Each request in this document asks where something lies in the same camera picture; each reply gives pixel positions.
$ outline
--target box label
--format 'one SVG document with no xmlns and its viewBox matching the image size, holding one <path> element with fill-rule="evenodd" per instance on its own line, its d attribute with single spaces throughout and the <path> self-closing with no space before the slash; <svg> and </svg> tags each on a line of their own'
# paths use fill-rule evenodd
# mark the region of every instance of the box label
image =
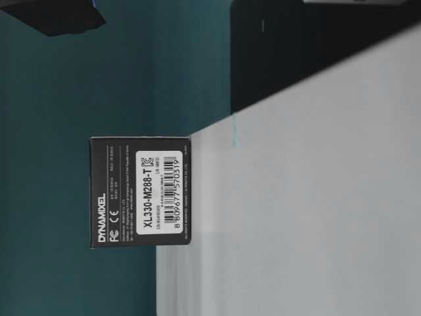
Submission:
<svg viewBox="0 0 421 316">
<path fill-rule="evenodd" d="M 183 153 L 136 152 L 136 232 L 183 232 Z"/>
</svg>

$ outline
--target white surface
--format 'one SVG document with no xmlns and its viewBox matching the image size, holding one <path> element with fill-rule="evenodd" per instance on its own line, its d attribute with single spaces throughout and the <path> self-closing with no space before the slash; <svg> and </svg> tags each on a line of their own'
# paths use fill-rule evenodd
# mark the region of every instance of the white surface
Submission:
<svg viewBox="0 0 421 316">
<path fill-rule="evenodd" d="M 192 137 L 167 315 L 421 315 L 421 28 Z"/>
</svg>

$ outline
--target black device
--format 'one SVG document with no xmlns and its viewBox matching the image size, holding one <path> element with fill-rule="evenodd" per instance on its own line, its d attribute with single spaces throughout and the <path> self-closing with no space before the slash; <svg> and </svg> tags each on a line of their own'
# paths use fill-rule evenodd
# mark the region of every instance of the black device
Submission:
<svg viewBox="0 0 421 316">
<path fill-rule="evenodd" d="M 234 0 L 232 113 L 421 21 L 421 1 L 404 5 L 320 5 Z"/>
<path fill-rule="evenodd" d="M 188 244 L 188 138 L 90 139 L 91 247 Z"/>
<path fill-rule="evenodd" d="M 80 34 L 105 23 L 90 0 L 0 0 L 0 8 L 47 36 Z"/>
</svg>

